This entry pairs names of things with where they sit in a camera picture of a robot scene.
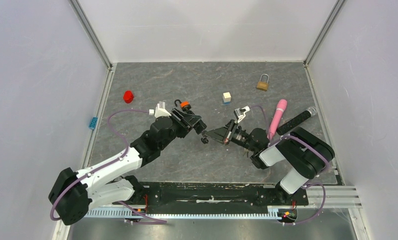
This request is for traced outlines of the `orange black padlock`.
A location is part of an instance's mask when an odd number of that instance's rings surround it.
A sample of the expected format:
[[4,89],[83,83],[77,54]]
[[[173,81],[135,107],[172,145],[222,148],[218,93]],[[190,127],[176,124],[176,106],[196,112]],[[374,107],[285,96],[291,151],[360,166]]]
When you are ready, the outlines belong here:
[[183,112],[191,110],[191,104],[188,101],[181,101],[176,99],[174,104],[177,108],[180,108]]

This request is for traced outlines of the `black key bunch large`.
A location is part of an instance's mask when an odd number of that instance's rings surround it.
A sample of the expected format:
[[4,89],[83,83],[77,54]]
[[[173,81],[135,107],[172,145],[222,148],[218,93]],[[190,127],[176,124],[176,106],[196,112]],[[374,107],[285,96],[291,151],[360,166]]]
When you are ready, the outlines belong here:
[[205,145],[209,143],[209,140],[205,134],[202,134],[201,142]]

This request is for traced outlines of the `brass padlock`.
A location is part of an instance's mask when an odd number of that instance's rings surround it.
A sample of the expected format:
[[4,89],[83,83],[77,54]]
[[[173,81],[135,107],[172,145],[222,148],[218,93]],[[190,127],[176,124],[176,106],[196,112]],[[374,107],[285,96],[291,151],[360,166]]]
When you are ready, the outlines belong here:
[[264,73],[257,82],[256,89],[266,92],[269,88],[269,75]]

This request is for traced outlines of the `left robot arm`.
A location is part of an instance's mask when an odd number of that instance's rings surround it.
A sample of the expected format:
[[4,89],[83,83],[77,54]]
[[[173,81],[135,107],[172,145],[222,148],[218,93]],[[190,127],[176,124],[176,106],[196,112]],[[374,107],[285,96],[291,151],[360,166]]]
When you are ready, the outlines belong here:
[[191,131],[199,135],[206,127],[201,116],[191,110],[158,109],[149,129],[132,143],[127,142],[121,152],[96,165],[79,170],[67,167],[59,173],[48,195],[52,204],[50,219],[69,226],[102,205],[140,203],[144,191],[137,179],[116,178],[151,163],[176,138],[182,139]]

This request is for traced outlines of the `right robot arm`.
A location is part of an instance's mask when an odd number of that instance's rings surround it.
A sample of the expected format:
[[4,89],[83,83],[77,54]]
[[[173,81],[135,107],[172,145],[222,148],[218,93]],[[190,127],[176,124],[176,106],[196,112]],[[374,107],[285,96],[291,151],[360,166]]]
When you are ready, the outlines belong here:
[[225,126],[204,131],[202,142],[213,139],[223,145],[230,143],[251,152],[250,159],[258,169],[267,169],[278,162],[287,161],[290,171],[276,184],[275,196],[282,204],[290,203],[299,188],[314,179],[335,158],[334,149],[302,127],[270,143],[266,131],[255,128],[246,132],[233,119]]

